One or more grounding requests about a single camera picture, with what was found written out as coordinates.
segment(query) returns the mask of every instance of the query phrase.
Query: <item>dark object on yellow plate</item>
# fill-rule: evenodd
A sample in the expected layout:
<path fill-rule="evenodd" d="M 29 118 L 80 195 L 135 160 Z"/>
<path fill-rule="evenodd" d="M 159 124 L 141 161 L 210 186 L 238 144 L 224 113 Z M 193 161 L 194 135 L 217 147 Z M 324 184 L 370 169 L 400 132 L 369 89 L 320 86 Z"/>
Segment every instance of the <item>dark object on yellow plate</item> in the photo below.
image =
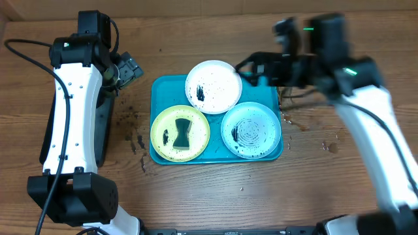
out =
<path fill-rule="evenodd" d="M 174 141 L 172 147 L 178 150 L 188 150 L 189 149 L 189 131 L 191 128 L 192 122 L 185 118 L 176 119 L 176 127 L 178 135 Z"/>

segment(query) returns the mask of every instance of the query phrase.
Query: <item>plate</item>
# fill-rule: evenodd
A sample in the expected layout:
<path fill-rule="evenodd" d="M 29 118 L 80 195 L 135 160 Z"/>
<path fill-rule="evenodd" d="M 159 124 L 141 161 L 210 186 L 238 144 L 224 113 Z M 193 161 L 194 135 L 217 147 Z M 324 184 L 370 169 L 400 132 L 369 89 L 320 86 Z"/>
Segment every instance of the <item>plate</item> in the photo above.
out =
<path fill-rule="evenodd" d="M 211 60 L 196 65 L 187 75 L 185 94 L 190 104 L 205 114 L 222 114 L 241 97 L 241 77 L 223 61 Z"/>
<path fill-rule="evenodd" d="M 184 118 L 191 121 L 189 149 L 173 148 L 178 136 L 176 119 Z M 196 108 L 187 105 L 176 105 L 162 111 L 151 127 L 151 143 L 164 159 L 173 162 L 185 162 L 199 156 L 208 145 L 210 128 L 208 120 Z"/>
<path fill-rule="evenodd" d="M 244 102 L 225 114 L 221 135 L 235 155 L 259 159 L 270 154 L 279 144 L 281 129 L 271 109 L 256 102 Z"/>

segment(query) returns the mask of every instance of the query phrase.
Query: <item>white plate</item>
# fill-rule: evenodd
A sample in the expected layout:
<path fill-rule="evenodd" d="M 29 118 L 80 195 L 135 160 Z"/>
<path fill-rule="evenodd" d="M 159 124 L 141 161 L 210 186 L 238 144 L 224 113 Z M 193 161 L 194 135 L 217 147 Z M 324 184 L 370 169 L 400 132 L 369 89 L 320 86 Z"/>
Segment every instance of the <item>white plate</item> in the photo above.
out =
<path fill-rule="evenodd" d="M 222 120 L 222 140 L 228 149 L 245 159 L 259 159 L 279 144 L 280 122 L 271 109 L 244 102 L 229 110 Z"/>
<path fill-rule="evenodd" d="M 241 77 L 223 61 L 205 61 L 196 65 L 185 80 L 190 104 L 205 114 L 230 110 L 241 97 Z"/>

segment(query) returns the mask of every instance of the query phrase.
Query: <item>brown tabletop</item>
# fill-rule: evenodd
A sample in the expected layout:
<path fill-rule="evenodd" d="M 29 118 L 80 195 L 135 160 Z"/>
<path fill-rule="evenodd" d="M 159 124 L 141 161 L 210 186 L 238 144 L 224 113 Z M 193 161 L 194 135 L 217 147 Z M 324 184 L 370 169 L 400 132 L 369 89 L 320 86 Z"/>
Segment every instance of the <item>brown tabletop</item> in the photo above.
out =
<path fill-rule="evenodd" d="M 278 228 L 314 225 L 346 213 L 376 209 L 375 191 L 353 139 L 332 108 L 306 108 L 281 124 L 285 149 L 273 162 L 161 166 L 150 159 L 150 94 L 165 74 L 187 74 L 197 63 L 236 64 L 253 52 L 279 52 L 272 25 L 288 16 L 269 14 L 116 19 L 120 52 L 129 51 L 144 76 L 121 91 L 100 175 L 114 180 L 120 204 L 149 228 Z M 393 96 L 406 140 L 418 152 L 418 12 L 351 12 L 349 39 L 356 56 L 373 57 Z M 52 43 L 76 32 L 76 21 L 12 22 L 4 39 Z M 14 44 L 49 65 L 48 49 Z M 31 234 L 41 209 L 26 193 L 28 176 L 41 175 L 39 152 L 54 95 L 43 70 L 0 50 L 0 231 Z M 319 100 L 320 95 L 304 99 Z M 142 136 L 144 148 L 135 131 Z M 134 134 L 133 142 L 125 137 Z M 323 149 L 333 144 L 332 152 Z M 42 232 L 75 234 L 77 228 L 45 220 Z"/>

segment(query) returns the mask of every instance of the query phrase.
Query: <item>wooden surface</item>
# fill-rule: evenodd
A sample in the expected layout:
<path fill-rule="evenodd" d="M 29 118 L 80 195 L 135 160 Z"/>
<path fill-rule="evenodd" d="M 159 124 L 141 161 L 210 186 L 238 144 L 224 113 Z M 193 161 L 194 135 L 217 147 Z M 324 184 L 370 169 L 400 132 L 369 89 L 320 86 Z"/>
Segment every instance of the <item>wooden surface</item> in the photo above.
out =
<path fill-rule="evenodd" d="M 313 16 L 292 15 L 301 20 Z M 100 175 L 117 183 L 126 211 L 150 228 L 207 229 L 314 225 L 335 215 L 376 209 L 374 189 L 359 153 L 331 108 L 288 113 L 286 118 L 298 125 L 282 118 L 285 150 L 273 162 L 159 166 L 150 159 L 153 81 L 164 74 L 187 74 L 207 59 L 236 64 L 252 52 L 278 51 L 271 26 L 288 16 L 116 20 L 120 51 L 128 50 L 145 72 L 117 100 L 107 160 L 99 169 Z M 355 55 L 367 54 L 377 61 L 393 96 L 398 122 L 412 152 L 417 153 L 418 12 L 350 12 L 346 16 Z M 4 39 L 52 42 L 75 31 L 75 21 L 11 22 Z M 49 64 L 47 48 L 14 46 Z M 40 208 L 27 195 L 26 181 L 42 171 L 38 158 L 54 81 L 4 47 L 0 49 L 0 74 L 0 231 L 30 234 Z M 135 129 L 142 135 L 145 149 L 137 143 Z M 131 134 L 136 154 L 125 140 Z M 335 143 L 338 153 L 324 151 L 324 141 L 328 146 Z M 43 233 L 53 234 L 53 229 L 61 234 L 76 232 L 47 219 Z"/>
<path fill-rule="evenodd" d="M 112 18 L 216 16 L 294 12 L 412 10 L 417 0 L 0 0 L 12 21 L 76 20 L 79 10 L 100 10 Z"/>

